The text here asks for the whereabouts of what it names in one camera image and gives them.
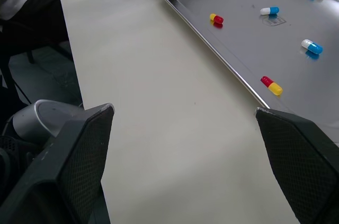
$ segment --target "blue and white capsule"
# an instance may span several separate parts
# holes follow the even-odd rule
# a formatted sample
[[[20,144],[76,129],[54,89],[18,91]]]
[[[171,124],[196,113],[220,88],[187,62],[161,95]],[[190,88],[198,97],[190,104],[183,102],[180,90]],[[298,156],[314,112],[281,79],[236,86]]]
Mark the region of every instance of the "blue and white capsule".
[[[323,47],[318,45],[317,43],[314,43],[313,41],[310,41],[310,40],[303,40],[301,45],[308,49],[309,51],[311,51],[312,53],[315,53],[315,54],[320,54],[321,52],[323,52]]]
[[[261,15],[273,15],[273,14],[277,14],[278,12],[279,12],[278,7],[262,8],[260,10]]]

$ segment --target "white capsule half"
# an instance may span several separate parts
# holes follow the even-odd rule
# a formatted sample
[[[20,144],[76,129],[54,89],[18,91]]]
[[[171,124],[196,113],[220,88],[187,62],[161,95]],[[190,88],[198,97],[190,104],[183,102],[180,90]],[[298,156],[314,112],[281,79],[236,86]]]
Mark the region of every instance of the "white capsule half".
[[[269,15],[271,13],[271,9],[270,8],[262,8],[260,10],[260,14],[261,15]]]
[[[312,41],[306,39],[302,41],[301,46],[308,49],[309,45],[311,45],[312,43]]]

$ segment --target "red and yellow capsule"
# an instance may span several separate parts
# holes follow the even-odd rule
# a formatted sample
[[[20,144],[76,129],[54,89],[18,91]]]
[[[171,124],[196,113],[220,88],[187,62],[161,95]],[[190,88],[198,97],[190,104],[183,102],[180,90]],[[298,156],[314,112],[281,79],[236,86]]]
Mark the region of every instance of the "red and yellow capsule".
[[[261,78],[261,82],[263,82],[264,85],[275,95],[279,96],[282,94],[282,88],[269,77],[263,76]]]
[[[214,21],[218,24],[222,24],[223,21],[224,21],[224,19],[221,16],[215,15],[213,13],[210,15],[210,20],[212,20],[212,21]]]

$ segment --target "black cable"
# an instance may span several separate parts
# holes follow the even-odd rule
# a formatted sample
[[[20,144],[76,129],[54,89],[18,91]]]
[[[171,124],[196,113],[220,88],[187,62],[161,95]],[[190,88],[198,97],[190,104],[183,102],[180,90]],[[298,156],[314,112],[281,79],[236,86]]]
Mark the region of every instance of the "black cable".
[[[16,83],[16,81],[14,81],[14,84],[17,86],[17,88],[20,90],[20,92],[22,93],[22,95],[26,98],[26,100],[28,101],[28,103],[32,104],[32,102],[28,99],[28,97],[26,96],[26,94],[21,90],[21,88],[19,87],[19,85]]]

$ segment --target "floor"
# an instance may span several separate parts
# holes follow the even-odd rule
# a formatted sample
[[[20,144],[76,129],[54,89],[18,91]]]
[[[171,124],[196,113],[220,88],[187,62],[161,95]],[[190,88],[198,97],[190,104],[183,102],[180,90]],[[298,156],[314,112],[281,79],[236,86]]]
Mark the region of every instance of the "floor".
[[[69,42],[61,46],[70,51]],[[71,61],[49,47],[34,50],[33,57],[34,64],[28,62],[25,53],[12,57],[10,61],[14,80],[32,103],[45,99],[82,104],[75,67]],[[20,92],[19,95],[28,104]]]

